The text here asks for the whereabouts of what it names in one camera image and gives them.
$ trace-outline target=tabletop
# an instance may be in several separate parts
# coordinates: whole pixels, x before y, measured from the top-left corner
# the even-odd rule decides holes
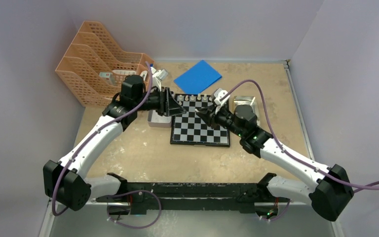
[[[175,93],[182,93],[173,79],[187,71],[195,63],[156,63],[156,68],[166,69],[168,77],[162,86]],[[223,77],[207,88],[211,94],[221,87],[227,91],[244,79],[259,83],[272,128],[285,145],[307,156],[303,131],[283,64],[264,63],[210,63]],[[257,88],[246,83],[232,95],[258,98],[261,127],[269,131]],[[95,125],[101,107],[86,107],[77,133],[76,144]],[[207,183],[256,183],[268,172],[285,178],[296,179],[283,168],[245,152],[239,145],[240,138],[230,136],[230,148],[171,145],[171,128],[149,127],[148,112],[138,112],[138,117],[120,136],[102,152],[88,172],[87,177],[116,173],[129,182],[207,182]]]

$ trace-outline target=wall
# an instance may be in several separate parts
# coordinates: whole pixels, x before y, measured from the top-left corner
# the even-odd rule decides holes
[[[157,60],[293,56],[323,0],[65,0],[77,27],[102,22],[128,51]]]
[[[0,0],[0,236],[37,236],[42,167],[72,148],[83,108],[54,73],[76,28],[59,0]]]
[[[379,1],[325,0],[291,73],[316,160],[379,180]],[[340,220],[349,237],[379,236],[379,191],[358,193]]]

